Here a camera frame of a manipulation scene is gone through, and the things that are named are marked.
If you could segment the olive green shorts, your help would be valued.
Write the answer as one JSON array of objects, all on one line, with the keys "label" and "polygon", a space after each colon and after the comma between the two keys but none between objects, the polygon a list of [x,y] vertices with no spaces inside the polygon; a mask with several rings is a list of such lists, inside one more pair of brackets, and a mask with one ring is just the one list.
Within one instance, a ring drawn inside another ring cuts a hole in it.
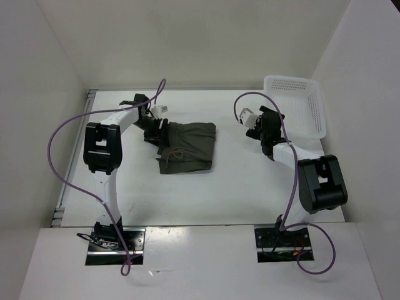
[{"label": "olive green shorts", "polygon": [[170,122],[167,143],[157,152],[161,174],[210,171],[216,143],[216,125],[212,122],[181,124]]}]

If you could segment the white plastic basket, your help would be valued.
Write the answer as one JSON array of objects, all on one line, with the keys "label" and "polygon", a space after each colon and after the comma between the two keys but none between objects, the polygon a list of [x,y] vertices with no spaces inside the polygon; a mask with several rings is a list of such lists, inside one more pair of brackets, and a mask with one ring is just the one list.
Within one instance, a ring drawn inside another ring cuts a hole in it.
[{"label": "white plastic basket", "polygon": [[291,137],[322,139],[326,136],[323,93],[317,81],[301,77],[266,76],[264,94],[285,115]]}]

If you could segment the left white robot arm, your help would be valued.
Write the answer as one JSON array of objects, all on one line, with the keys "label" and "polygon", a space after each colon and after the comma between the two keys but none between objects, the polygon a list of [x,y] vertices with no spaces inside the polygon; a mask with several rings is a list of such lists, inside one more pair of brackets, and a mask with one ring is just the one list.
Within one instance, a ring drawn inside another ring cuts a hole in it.
[{"label": "left white robot arm", "polygon": [[89,237],[91,243],[112,250],[123,246],[125,235],[116,191],[117,171],[123,160],[122,135],[134,125],[143,130],[145,142],[159,146],[168,140],[168,120],[162,118],[167,111],[167,106],[151,105],[147,96],[136,94],[132,101],[121,102],[116,111],[101,122],[87,123],[83,159],[102,206]]}]

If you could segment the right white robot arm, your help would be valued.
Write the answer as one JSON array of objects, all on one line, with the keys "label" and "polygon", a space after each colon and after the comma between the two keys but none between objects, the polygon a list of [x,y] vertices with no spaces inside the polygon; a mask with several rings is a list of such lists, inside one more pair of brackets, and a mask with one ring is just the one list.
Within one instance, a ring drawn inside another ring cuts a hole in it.
[{"label": "right white robot arm", "polygon": [[247,137],[260,142],[265,156],[294,170],[289,203],[274,230],[275,241],[287,246],[295,240],[296,230],[314,221],[314,215],[345,205],[348,192],[336,156],[319,156],[295,146],[287,140],[284,115],[265,106],[260,111],[257,115],[244,108],[239,122],[247,127]]}]

